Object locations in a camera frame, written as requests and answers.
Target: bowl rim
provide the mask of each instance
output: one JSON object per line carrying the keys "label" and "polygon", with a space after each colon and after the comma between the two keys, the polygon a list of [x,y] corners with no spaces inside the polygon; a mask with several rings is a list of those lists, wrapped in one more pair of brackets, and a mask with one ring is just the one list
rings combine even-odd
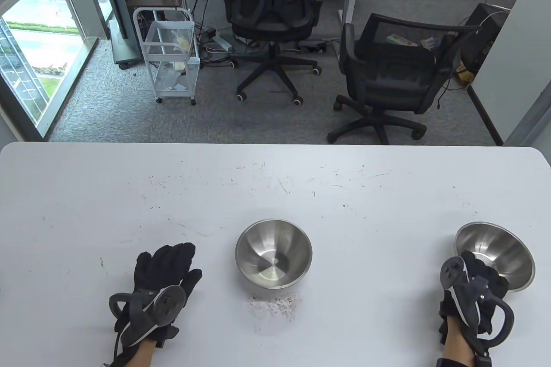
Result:
{"label": "bowl rim", "polygon": [[[297,228],[301,233],[302,235],[304,235],[304,237],[306,238],[306,241],[307,241],[307,245],[308,245],[308,249],[310,250],[310,253],[309,253],[309,258],[308,258],[308,264],[306,266],[306,268],[304,269],[303,273],[301,273],[301,275],[299,275],[296,279],[293,279],[291,282],[287,283],[287,284],[283,284],[281,286],[275,286],[275,287],[266,287],[266,286],[262,286],[262,285],[259,285],[258,283],[254,282],[252,279],[250,279],[250,277],[248,275],[246,275],[246,273],[243,271],[243,269],[240,267],[239,265],[239,262],[238,262],[238,249],[239,249],[239,246],[241,244],[241,242],[243,241],[244,237],[245,237],[245,234],[250,231],[250,229],[262,222],[267,222],[267,221],[281,221],[281,222],[286,222],[288,224],[291,224],[293,227]],[[308,237],[308,235],[305,233],[305,231],[302,230],[301,227],[299,227],[298,225],[294,224],[293,222],[291,221],[287,221],[286,219],[280,219],[280,218],[268,218],[268,219],[261,219],[260,221],[256,221],[252,224],[250,224],[242,233],[241,235],[239,236],[238,238],[238,241],[235,245],[235,264],[237,265],[238,269],[239,269],[239,272],[247,279],[248,282],[254,284],[255,286],[257,287],[260,287],[260,288],[264,288],[265,290],[282,290],[283,288],[287,288],[287,287],[290,287],[292,285],[295,285],[297,282],[299,282],[305,275],[306,273],[309,271],[310,269],[310,265],[312,263],[312,255],[313,255],[313,251],[312,251],[312,243],[310,242],[310,238]]]}
{"label": "bowl rim", "polygon": [[530,263],[532,265],[532,272],[530,274],[529,280],[523,286],[521,286],[519,288],[515,288],[515,289],[509,289],[509,292],[515,293],[515,292],[522,291],[522,290],[525,290],[526,288],[528,288],[530,286],[530,284],[532,283],[532,281],[534,281],[534,278],[536,276],[536,263],[534,261],[534,257],[532,256],[532,253],[530,252],[528,247],[526,247],[526,244],[524,242],[522,242],[519,237],[514,235],[514,233],[512,233],[508,229],[505,229],[504,227],[500,227],[497,224],[494,224],[492,222],[486,222],[486,221],[473,221],[473,222],[466,223],[465,225],[460,227],[457,230],[457,233],[455,234],[455,238],[453,240],[453,251],[455,252],[455,254],[459,255],[459,252],[457,251],[457,238],[459,237],[460,232],[463,231],[463,229],[465,229],[466,227],[470,227],[471,225],[477,225],[477,224],[490,225],[490,227],[501,229],[502,231],[508,233],[513,238],[515,238],[524,247],[524,249],[528,253],[528,257],[530,258]]}

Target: forearm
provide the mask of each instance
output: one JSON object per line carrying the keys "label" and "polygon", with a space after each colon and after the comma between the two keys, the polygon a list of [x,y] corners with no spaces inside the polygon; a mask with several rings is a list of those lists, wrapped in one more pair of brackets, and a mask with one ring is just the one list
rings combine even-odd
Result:
{"label": "forearm", "polygon": [[443,358],[457,361],[467,367],[474,367],[474,352],[461,334],[461,322],[456,318],[448,317],[447,326],[448,333]]}
{"label": "forearm", "polygon": [[149,339],[143,340],[139,344],[138,352],[126,365],[126,367],[150,367],[153,351],[155,350],[155,342]]}

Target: chair base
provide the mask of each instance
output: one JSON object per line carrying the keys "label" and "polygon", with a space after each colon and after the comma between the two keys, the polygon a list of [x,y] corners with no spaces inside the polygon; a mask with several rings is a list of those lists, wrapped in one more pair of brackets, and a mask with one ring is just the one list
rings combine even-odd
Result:
{"label": "chair base", "polygon": [[340,111],[343,107],[343,104],[351,107],[363,117],[361,119],[355,120],[348,125],[339,127],[338,129],[333,130],[327,135],[327,141],[329,143],[335,143],[339,137],[345,135],[348,132],[351,132],[361,127],[371,126],[375,129],[378,139],[382,145],[389,145],[388,136],[384,130],[384,126],[401,126],[407,127],[412,130],[412,139],[419,140],[427,131],[425,125],[421,123],[413,122],[411,120],[402,119],[401,117],[385,115],[384,111],[381,109],[373,108],[369,110],[364,105],[356,102],[355,100],[350,99],[349,97],[339,94],[335,103],[333,104],[333,109],[335,111]]}
{"label": "chair base", "polygon": [[252,72],[245,80],[243,80],[239,84],[236,95],[240,102],[244,101],[247,98],[247,95],[243,92],[243,89],[245,89],[246,86],[251,84],[254,80],[256,80],[256,78],[258,78],[265,71],[272,70],[273,72],[276,72],[276,74],[283,81],[283,83],[285,83],[285,86],[287,86],[287,88],[293,94],[293,104],[295,106],[301,106],[301,104],[303,103],[303,98],[299,96],[299,92],[297,88],[295,88],[295,85],[293,85],[291,80],[288,78],[282,66],[284,65],[311,66],[313,74],[315,74],[316,76],[319,76],[319,74],[321,74],[321,68],[317,65],[317,62],[315,60],[280,56],[277,54],[277,45],[275,45],[274,43],[270,43],[268,45],[267,58],[266,56],[232,55],[232,60],[230,61],[230,65],[233,64],[233,67],[237,66],[234,59],[245,60],[246,62],[260,63],[260,66],[258,66],[254,70],[254,72]]}

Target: grass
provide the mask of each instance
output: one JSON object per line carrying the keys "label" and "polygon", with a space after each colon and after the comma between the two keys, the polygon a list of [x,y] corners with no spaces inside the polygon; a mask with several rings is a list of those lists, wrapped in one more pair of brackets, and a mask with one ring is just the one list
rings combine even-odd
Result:
{"label": "grass", "polygon": [[6,21],[11,30],[44,31],[46,33],[80,34],[76,27],[61,27],[60,25],[43,25],[40,23],[17,23]]}
{"label": "grass", "polygon": [[61,79],[54,77],[39,77],[39,80],[50,98],[56,92],[57,86],[59,86],[59,83],[61,82]]}

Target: chair caster wheel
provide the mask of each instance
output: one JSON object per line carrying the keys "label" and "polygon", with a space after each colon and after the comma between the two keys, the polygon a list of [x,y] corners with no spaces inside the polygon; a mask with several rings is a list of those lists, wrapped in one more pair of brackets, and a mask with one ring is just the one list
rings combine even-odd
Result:
{"label": "chair caster wheel", "polygon": [[412,130],[412,139],[415,141],[418,141],[423,136],[425,136],[426,130],[420,131],[420,130]]}

